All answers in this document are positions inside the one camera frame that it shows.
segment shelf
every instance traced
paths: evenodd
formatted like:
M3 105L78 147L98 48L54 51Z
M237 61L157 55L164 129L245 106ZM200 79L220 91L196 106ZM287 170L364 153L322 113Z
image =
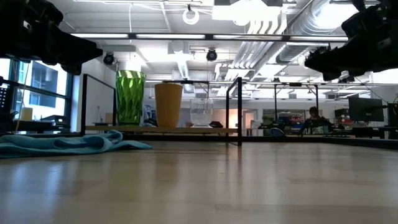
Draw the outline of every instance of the shelf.
M141 133L237 133L236 128L158 128L138 126L86 126L87 131L134 131Z

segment green glass vase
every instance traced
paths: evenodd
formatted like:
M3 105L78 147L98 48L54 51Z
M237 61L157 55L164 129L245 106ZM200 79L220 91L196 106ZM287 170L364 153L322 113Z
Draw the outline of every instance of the green glass vase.
M144 99L145 73L119 70L116 74L118 123L139 125Z

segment glass jar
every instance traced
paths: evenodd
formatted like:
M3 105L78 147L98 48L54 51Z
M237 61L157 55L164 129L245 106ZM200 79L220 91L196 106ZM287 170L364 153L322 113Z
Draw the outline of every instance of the glass jar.
M210 128L213 121L213 100L210 98L191 99L191 122L194 128Z

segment blue cloth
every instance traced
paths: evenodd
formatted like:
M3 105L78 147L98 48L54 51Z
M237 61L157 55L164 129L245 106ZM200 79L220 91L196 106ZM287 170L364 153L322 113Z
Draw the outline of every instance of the blue cloth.
M123 149L152 149L137 141L122 141L118 131L78 138L32 138L22 135L0 137L0 158L98 154Z

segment desk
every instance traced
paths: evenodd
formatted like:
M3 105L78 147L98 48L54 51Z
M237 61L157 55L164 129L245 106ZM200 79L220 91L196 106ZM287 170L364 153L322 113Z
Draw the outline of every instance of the desk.
M353 128L353 134L356 138L358 137L380 137L380 139L385 138L384 132L389 132L389 139L398 139L397 131L398 127L361 127Z

